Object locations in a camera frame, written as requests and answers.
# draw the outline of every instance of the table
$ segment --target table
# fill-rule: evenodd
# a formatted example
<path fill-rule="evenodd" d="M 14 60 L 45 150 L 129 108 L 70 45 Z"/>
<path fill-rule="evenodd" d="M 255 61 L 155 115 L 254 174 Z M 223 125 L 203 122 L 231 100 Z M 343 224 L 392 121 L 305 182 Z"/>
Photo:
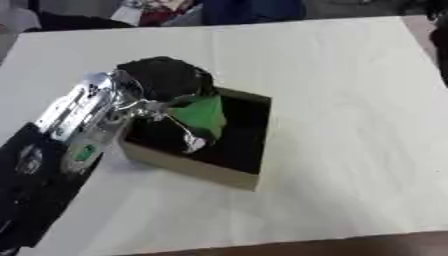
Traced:
<path fill-rule="evenodd" d="M 448 228 L 448 93 L 398 17 L 21 35 L 0 68 L 0 140 L 85 73 L 168 55 L 273 98 L 256 192 L 112 147 L 39 246 L 93 256 Z"/>

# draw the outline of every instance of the robotic hand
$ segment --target robotic hand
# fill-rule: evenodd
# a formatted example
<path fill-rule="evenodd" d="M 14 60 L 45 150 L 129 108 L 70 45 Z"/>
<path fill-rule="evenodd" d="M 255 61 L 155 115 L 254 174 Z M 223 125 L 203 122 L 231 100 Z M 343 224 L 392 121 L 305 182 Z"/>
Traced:
<path fill-rule="evenodd" d="M 157 61 L 166 64 L 171 60 Z M 197 97 L 188 90 L 164 95 L 158 90 L 157 94 L 143 87 L 134 74 L 129 75 L 135 73 L 133 65 L 127 65 L 128 72 L 87 76 L 0 148 L 0 256 L 36 246 L 129 120 L 160 120 L 169 106 Z M 208 76 L 193 70 L 195 78 Z"/>

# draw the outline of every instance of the green cloth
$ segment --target green cloth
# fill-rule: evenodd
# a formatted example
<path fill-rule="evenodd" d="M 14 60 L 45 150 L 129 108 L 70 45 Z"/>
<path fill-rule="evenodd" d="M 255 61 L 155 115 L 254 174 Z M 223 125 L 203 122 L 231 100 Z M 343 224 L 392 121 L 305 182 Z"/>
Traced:
<path fill-rule="evenodd" d="M 221 96 L 204 97 L 185 108 L 172 108 L 169 113 L 189 127 L 209 130 L 216 139 L 221 138 L 222 129 L 227 124 Z"/>

